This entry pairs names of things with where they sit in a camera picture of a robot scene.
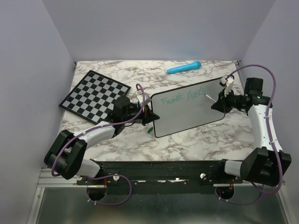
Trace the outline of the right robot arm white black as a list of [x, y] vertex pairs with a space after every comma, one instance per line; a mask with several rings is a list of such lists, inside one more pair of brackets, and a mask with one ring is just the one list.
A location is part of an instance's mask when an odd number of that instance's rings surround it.
[[216, 180], [225, 183], [233, 175], [244, 181], [277, 186], [292, 159], [278, 143], [270, 97], [263, 95], [263, 80], [248, 78], [243, 95], [234, 94], [232, 77], [223, 77], [220, 84], [224, 89], [211, 108], [224, 114], [233, 108], [245, 111], [253, 129], [254, 150], [243, 161], [224, 160], [224, 166], [215, 171]]

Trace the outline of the green whiteboard marker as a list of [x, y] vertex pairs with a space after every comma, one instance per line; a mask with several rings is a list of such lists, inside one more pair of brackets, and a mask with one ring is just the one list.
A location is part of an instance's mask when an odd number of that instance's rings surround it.
[[213, 102], [217, 102], [215, 99], [213, 99], [211, 96], [209, 96], [209, 95], [207, 95], [207, 94], [205, 94], [205, 96], [208, 98], [208, 99], [210, 99], [211, 101], [213, 101]]

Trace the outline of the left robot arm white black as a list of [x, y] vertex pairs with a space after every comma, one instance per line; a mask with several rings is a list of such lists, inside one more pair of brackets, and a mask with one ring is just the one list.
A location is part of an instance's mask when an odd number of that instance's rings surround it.
[[146, 125], [159, 119], [150, 108], [151, 98], [139, 95], [137, 103], [126, 96], [116, 99], [113, 110], [99, 124], [72, 133], [63, 130], [47, 152], [44, 163], [53, 174], [69, 180], [74, 176], [86, 176], [93, 184], [103, 181], [103, 172], [95, 161], [84, 159], [88, 148], [119, 135], [128, 123]]

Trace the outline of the white whiteboard black frame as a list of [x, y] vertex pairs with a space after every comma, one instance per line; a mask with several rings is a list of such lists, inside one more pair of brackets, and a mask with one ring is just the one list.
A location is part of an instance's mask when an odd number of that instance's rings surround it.
[[223, 119], [225, 114], [211, 109], [214, 102], [205, 96], [207, 94], [217, 100], [222, 89], [220, 79], [215, 78], [153, 94], [151, 108], [160, 117], [153, 122], [155, 137], [161, 138]]

